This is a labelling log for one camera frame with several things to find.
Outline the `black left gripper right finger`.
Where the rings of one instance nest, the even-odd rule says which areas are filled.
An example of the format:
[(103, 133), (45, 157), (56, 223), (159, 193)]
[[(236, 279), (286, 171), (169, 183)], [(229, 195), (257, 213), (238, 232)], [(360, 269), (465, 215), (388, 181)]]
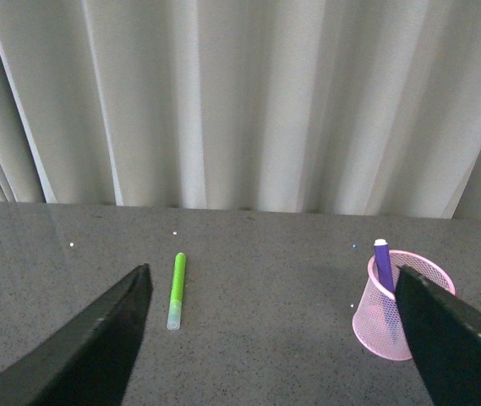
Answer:
[(435, 405), (481, 405), (481, 312), (410, 266), (395, 296), (407, 345)]

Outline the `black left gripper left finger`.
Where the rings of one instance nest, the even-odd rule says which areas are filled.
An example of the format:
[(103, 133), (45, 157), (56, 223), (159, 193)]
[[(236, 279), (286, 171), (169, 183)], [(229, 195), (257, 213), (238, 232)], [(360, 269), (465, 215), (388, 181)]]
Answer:
[(0, 405), (119, 405), (143, 341), (150, 267), (129, 274), (0, 373)]

